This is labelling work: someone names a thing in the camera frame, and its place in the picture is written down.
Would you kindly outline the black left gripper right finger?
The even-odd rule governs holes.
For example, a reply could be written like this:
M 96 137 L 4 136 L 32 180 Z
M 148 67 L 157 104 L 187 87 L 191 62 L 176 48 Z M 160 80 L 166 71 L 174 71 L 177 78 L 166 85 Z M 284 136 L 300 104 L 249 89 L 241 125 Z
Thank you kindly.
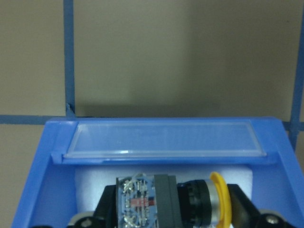
M 228 184 L 231 199 L 232 226 L 255 228 L 260 212 L 237 184 Z

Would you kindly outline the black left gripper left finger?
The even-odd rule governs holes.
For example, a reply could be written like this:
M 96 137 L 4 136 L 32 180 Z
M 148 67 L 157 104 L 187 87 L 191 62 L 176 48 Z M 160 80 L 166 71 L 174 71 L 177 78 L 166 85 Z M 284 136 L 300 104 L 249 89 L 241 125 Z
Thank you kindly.
M 116 186 L 107 185 L 95 208 L 93 216 L 97 218 L 102 228 L 117 227 Z

